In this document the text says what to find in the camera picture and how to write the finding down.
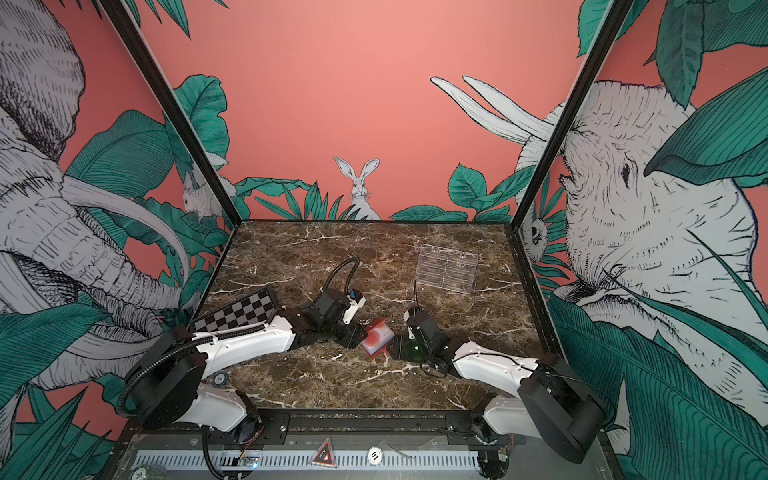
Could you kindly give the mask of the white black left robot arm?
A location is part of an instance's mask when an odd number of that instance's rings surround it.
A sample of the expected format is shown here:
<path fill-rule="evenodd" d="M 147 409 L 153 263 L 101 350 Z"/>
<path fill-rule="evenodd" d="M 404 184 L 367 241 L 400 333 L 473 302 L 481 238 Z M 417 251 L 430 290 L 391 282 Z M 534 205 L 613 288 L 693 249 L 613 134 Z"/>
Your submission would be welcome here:
<path fill-rule="evenodd" d="M 354 349 L 367 336 L 355 316 L 365 305 L 357 289 L 323 290 L 312 303 L 283 309 L 268 321 L 220 332 L 190 333 L 178 327 L 163 335 L 129 371 L 115 409 L 156 430 L 195 424 L 230 435 L 244 445 L 263 431 L 258 410 L 240 391 L 213 384 L 215 374 L 273 353 L 333 340 Z"/>

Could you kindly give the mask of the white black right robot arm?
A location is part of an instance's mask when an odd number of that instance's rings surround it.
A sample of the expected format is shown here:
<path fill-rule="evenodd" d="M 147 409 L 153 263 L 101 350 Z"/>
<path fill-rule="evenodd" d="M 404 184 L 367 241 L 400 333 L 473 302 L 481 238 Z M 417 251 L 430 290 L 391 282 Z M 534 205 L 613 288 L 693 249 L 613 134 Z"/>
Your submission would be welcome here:
<path fill-rule="evenodd" d="M 582 462 L 608 419 L 597 389 L 556 354 L 523 358 L 450 334 L 421 307 L 403 314 L 406 332 L 388 347 L 398 360 L 500 391 L 482 408 L 480 426 L 497 435 L 521 433 L 544 441 L 561 458 Z"/>

